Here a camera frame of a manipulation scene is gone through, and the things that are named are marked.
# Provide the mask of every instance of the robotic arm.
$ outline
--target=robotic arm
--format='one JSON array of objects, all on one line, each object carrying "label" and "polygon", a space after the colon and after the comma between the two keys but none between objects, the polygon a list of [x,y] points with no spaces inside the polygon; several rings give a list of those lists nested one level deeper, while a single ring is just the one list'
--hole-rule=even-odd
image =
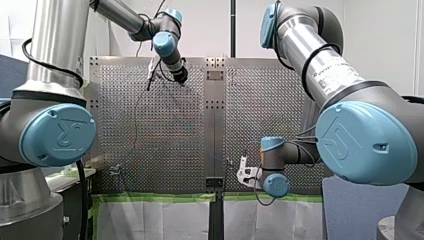
[{"label": "robotic arm", "polygon": [[96,125],[80,92],[90,6],[126,29],[132,40],[152,40],[174,80],[187,80],[177,48],[178,11],[167,9],[150,19],[120,0],[38,0],[33,37],[23,44],[31,60],[27,81],[14,89],[12,99],[0,101],[2,240],[62,239],[62,197],[50,192],[37,167],[72,164],[95,139]]},{"label": "robotic arm", "polygon": [[[306,94],[321,109],[316,144],[262,139],[258,185],[267,194],[286,195],[290,184],[285,164],[311,164],[312,158],[322,159],[336,175],[354,183],[424,182],[423,101],[403,98],[383,82],[362,78],[340,56],[343,33],[333,13],[277,1],[266,9],[261,45],[274,49],[280,62],[296,71]],[[243,175],[241,183],[252,185],[243,182],[251,173],[238,174]]]},{"label": "robotic arm", "polygon": [[[3,103],[0,143],[8,150],[2,151],[0,165],[64,166],[80,159],[93,143],[95,123],[79,91],[89,4],[38,1],[28,80],[13,91],[11,103]],[[126,29],[134,41],[152,40],[174,80],[187,80],[177,48],[182,24],[178,11],[167,9],[150,20],[119,0],[98,0],[91,7]]]}]

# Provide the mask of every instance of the perforated metal panel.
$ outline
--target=perforated metal panel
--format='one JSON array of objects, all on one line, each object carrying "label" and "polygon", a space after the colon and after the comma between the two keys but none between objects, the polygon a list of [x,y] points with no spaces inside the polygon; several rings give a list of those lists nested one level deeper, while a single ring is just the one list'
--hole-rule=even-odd
[{"label": "perforated metal panel", "polygon": [[[91,61],[86,96],[98,127],[91,160],[100,169],[99,193],[204,192],[213,173],[227,177],[226,191],[251,191],[236,180],[244,150],[248,165],[257,166],[262,137],[292,139],[299,132],[304,92],[297,75],[277,61],[225,59],[224,79],[215,81],[206,79],[205,59],[188,59],[186,87],[157,80],[147,92],[149,60]],[[227,161],[224,173],[218,171]],[[110,174],[116,166],[121,173]],[[320,193],[323,166],[289,165],[286,173],[292,192]]]},{"label": "perforated metal panel", "polygon": [[[304,91],[293,71],[277,61],[228,59],[226,62],[226,191],[251,191],[237,182],[240,156],[248,152],[248,166],[259,165],[259,141],[264,136],[291,140],[300,130]],[[288,165],[292,192],[319,194],[323,166]]]},{"label": "perforated metal panel", "polygon": [[[101,169],[96,190],[203,192],[204,60],[189,62],[185,87],[156,80],[146,91],[149,60],[92,60],[88,95],[98,123],[94,152]],[[120,174],[110,173],[115,166]]]}]

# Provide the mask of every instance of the logo on robot joint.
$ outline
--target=logo on robot joint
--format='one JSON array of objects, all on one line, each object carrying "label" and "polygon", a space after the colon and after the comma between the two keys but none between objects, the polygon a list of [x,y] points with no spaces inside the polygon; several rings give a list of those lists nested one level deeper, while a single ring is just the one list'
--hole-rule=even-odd
[{"label": "logo on robot joint", "polygon": [[57,124],[62,132],[57,137],[56,143],[59,149],[58,151],[75,151],[81,150],[78,146],[78,142],[74,142],[84,130],[84,125],[87,123],[84,121],[73,120],[73,119],[61,119]]},{"label": "logo on robot joint", "polygon": [[349,151],[361,148],[355,140],[354,133],[350,133],[338,119],[330,125],[321,141],[333,158],[339,161],[346,159]]}]

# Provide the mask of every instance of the cable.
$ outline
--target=cable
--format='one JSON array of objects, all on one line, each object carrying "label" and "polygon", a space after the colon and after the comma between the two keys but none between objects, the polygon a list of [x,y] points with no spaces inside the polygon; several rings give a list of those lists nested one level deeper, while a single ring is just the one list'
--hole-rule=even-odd
[{"label": "cable", "polygon": [[138,141],[137,109],[138,109],[138,106],[140,104],[140,100],[142,99],[141,97],[143,96],[143,93],[144,93],[144,91],[142,91],[140,93],[140,95],[138,96],[137,102],[136,102],[135,107],[134,107],[133,115],[134,115],[135,136],[134,136],[133,146],[132,146],[131,150],[127,153],[127,155],[125,156],[124,159],[127,159],[134,152],[137,141]]},{"label": "cable", "polygon": [[59,71],[61,73],[65,73],[67,75],[75,77],[75,79],[79,83],[79,88],[81,88],[84,85],[84,79],[79,74],[77,74],[76,72],[73,72],[73,71],[65,69],[65,68],[60,68],[60,67],[57,67],[57,66],[49,64],[49,63],[38,61],[33,56],[31,56],[31,54],[29,54],[27,49],[26,49],[28,44],[30,44],[31,42],[32,42],[32,38],[30,38],[30,39],[26,40],[24,43],[22,43],[22,52],[24,53],[25,57],[27,57],[30,61],[49,69],[50,71],[56,70],[56,71]]},{"label": "cable", "polygon": [[99,7],[100,0],[91,0],[90,7],[93,8],[94,12],[97,12],[97,8]]},{"label": "cable", "polygon": [[308,95],[308,97],[312,100],[315,100],[311,93],[309,92],[308,89],[308,85],[306,84],[306,73],[308,72],[308,68],[309,68],[309,64],[311,64],[312,60],[322,51],[324,50],[328,50],[328,48],[332,47],[334,51],[336,51],[338,54],[341,54],[341,49],[339,47],[339,45],[335,44],[335,43],[326,43],[324,45],[322,45],[321,47],[315,49],[311,55],[309,55],[309,57],[306,59],[305,63],[303,64],[303,68],[302,68],[302,74],[301,74],[301,80],[302,80],[302,86],[303,86],[303,90],[306,92],[306,94]]},{"label": "cable", "polygon": [[162,64],[161,64],[161,62],[162,62],[162,59],[161,59],[161,60],[159,60],[159,70],[160,70],[160,73],[162,74],[162,77],[163,77],[166,81],[168,81],[168,82],[176,82],[176,81],[174,81],[174,80],[169,79],[169,78],[165,75],[165,73],[163,72],[163,69],[162,69]]},{"label": "cable", "polygon": [[[153,39],[153,36],[154,36],[154,34],[153,34],[153,32],[152,32],[152,25],[153,25],[153,23],[152,23],[152,19],[150,19],[150,17],[149,16],[147,16],[146,14],[144,14],[144,13],[139,13],[139,14],[137,14],[138,16],[143,16],[143,17],[145,17],[146,18],[146,20],[145,21],[148,21],[148,25],[147,25],[147,31],[149,32],[149,35],[150,35],[150,38],[152,38]],[[146,25],[145,24],[145,21],[143,21],[143,25],[141,26],[141,30],[140,31],[143,31],[143,28],[144,28],[144,26]],[[136,57],[138,57],[138,53],[140,52],[140,49],[141,49],[141,45],[143,44],[143,42],[142,41],[140,41],[140,44],[138,45],[138,49],[137,49],[137,52],[136,52],[136,54],[135,54],[135,56]]]},{"label": "cable", "polygon": [[135,53],[135,57],[138,57],[138,53],[140,52],[142,44],[143,44],[143,42],[140,42],[140,45],[138,45],[138,49],[137,49],[137,52]]},{"label": "cable", "polygon": [[279,53],[279,47],[278,47],[278,29],[277,29],[278,28],[277,27],[277,19],[278,19],[278,7],[279,7],[279,4],[281,4],[280,0],[275,1],[275,8],[274,8],[274,16],[275,16],[275,21],[274,21],[274,51],[275,51],[275,54],[277,54],[278,61],[284,67],[286,67],[287,69],[290,69],[290,70],[294,70],[292,67],[290,67],[289,65],[287,65],[281,59],[281,56],[280,56],[280,53]]},{"label": "cable", "polygon": [[159,11],[160,11],[160,9],[162,8],[162,6],[163,6],[163,4],[165,3],[165,1],[166,1],[166,0],[162,0],[162,2],[160,3],[160,5],[159,5],[159,7],[158,7],[158,10],[156,10],[155,17],[157,17],[157,16],[158,16]]},{"label": "cable", "polygon": [[300,133],[296,134],[296,137],[297,137],[297,136],[302,136],[303,134],[306,134],[306,133],[309,133],[310,131],[313,131],[315,128],[316,128],[316,125],[314,125],[314,126],[312,126],[312,127],[308,128],[308,129],[306,129],[306,130],[304,130],[304,131],[302,131],[302,132],[300,132]]},{"label": "cable", "polygon": [[80,229],[80,240],[85,240],[88,225],[88,188],[87,182],[85,181],[84,166],[81,160],[76,162],[79,180],[81,184],[81,229]]},{"label": "cable", "polygon": [[305,167],[308,167],[308,168],[315,167],[317,161],[315,161],[315,158],[312,156],[312,154],[304,146],[300,145],[299,143],[297,143],[295,141],[287,141],[287,143],[291,143],[291,144],[295,145],[298,149],[302,149],[302,151],[305,152],[309,156],[309,158],[312,161],[312,165],[308,166],[308,165],[304,164]]},{"label": "cable", "polygon": [[262,163],[260,163],[260,164],[259,164],[258,170],[256,171],[256,175],[255,175],[255,184],[254,184],[254,186],[253,186],[253,193],[255,194],[256,200],[258,200],[258,202],[259,202],[262,206],[264,206],[264,207],[268,207],[268,206],[271,206],[271,204],[273,204],[273,203],[274,203],[274,201],[275,201],[275,199],[276,199],[276,198],[273,198],[273,199],[271,200],[271,202],[269,202],[269,203],[264,203],[264,202],[262,202],[262,201],[261,201],[261,199],[259,199],[258,192],[256,191],[256,182],[257,182],[257,181],[259,181],[259,179],[258,179],[258,173],[259,173],[259,169],[261,169],[261,168],[262,168]]}]

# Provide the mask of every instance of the green tape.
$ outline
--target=green tape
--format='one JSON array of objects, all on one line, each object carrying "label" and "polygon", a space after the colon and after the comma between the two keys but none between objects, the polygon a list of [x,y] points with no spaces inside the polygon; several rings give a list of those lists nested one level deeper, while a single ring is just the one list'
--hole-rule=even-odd
[{"label": "green tape", "polygon": [[[258,193],[260,199],[272,200],[272,197],[264,193]],[[251,201],[256,200],[253,193],[225,193],[224,201]],[[309,202],[309,203],[322,203],[322,196],[309,196],[309,195],[297,195],[288,194],[284,198],[277,199],[278,201],[289,201],[289,202]]]},{"label": "green tape", "polygon": [[213,202],[214,194],[156,194],[156,193],[122,193],[94,195],[93,201],[106,202],[157,202],[157,203],[193,203]]}]

